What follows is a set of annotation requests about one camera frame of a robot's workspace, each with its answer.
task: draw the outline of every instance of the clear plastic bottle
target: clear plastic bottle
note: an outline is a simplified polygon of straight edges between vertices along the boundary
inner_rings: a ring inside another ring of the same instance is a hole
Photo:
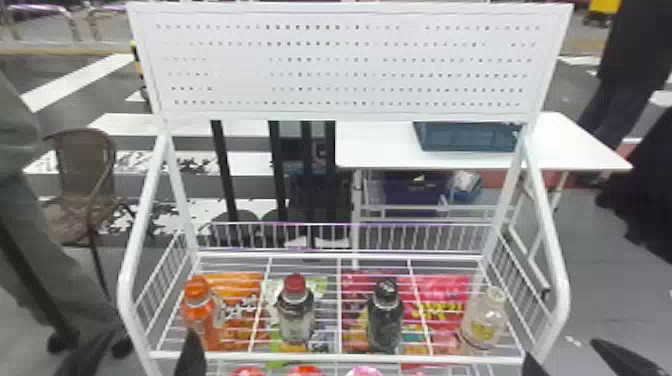
[[[213,326],[217,304],[210,292],[208,281],[203,276],[195,276],[184,285],[180,310],[185,325],[194,329],[201,337],[203,348],[214,350],[219,342]]]
[[[487,351],[495,347],[506,330],[506,295],[499,287],[488,287],[485,294],[473,298],[467,306],[460,337],[464,350]]]
[[[300,345],[308,342],[315,327],[314,298],[299,273],[285,278],[282,293],[275,307],[280,317],[280,337],[285,343]]]

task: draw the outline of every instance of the black bottle cap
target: black bottle cap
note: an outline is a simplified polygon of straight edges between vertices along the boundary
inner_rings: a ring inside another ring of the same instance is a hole
[[[385,303],[394,303],[399,297],[399,288],[394,278],[381,279],[376,283],[376,299]]]

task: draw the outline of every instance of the person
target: person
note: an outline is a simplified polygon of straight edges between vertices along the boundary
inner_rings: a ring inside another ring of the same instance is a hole
[[[0,222],[21,251],[33,272],[46,288],[65,317],[79,325],[79,343],[103,330],[117,330],[121,338],[112,346],[117,358],[126,356],[132,347],[123,330],[116,308],[102,289],[49,238],[47,221],[23,168],[32,161],[40,147],[40,127],[36,116],[23,103],[12,84],[0,73]],[[0,286],[20,307],[30,311],[40,324],[47,318],[16,272],[0,253]],[[48,350],[65,350],[67,342],[59,334],[48,340]]]
[[[628,156],[632,170],[613,174],[595,197],[627,225],[625,238],[672,264],[672,107]]]
[[[634,128],[672,70],[672,1],[623,0],[597,76],[600,85],[578,123],[612,149]],[[579,175],[590,185],[596,174]]]

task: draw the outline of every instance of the white table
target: white table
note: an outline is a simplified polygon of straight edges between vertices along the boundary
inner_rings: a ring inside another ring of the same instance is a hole
[[[615,151],[604,146],[592,135],[584,131],[565,115],[557,112],[543,112],[533,131],[533,143],[539,156],[542,170],[562,173],[555,187],[550,190],[551,209],[557,208],[562,190],[572,171],[624,172],[632,165]],[[511,164],[511,153],[477,152],[425,152],[420,148],[411,122],[338,122],[336,128],[336,164],[343,169],[354,170],[352,186],[352,222],[409,222],[409,221],[487,221],[494,214],[494,205],[452,205],[445,198],[432,206],[385,205],[369,200],[365,175],[371,171],[389,170],[507,170]],[[509,226],[514,226],[525,196],[527,184],[519,184],[509,217]],[[432,210],[445,213],[438,218],[386,218],[385,210],[409,209]],[[460,217],[450,213],[470,210],[477,215]],[[357,239],[356,226],[353,229]],[[529,249],[533,258],[540,247],[541,234],[534,238]],[[541,281],[541,272],[536,270]]]
[[[510,153],[426,152],[411,122],[338,122],[336,165],[353,170],[506,170]],[[565,115],[542,112],[532,139],[542,170],[628,171],[621,156]]]

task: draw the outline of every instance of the brown chair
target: brown chair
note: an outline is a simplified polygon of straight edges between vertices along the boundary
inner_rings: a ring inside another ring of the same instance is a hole
[[[105,132],[97,129],[65,130],[45,140],[56,152],[62,192],[43,203],[51,238],[62,245],[88,245],[98,281],[110,299],[96,247],[98,228],[120,207],[135,218],[128,204],[115,194],[117,148]]]

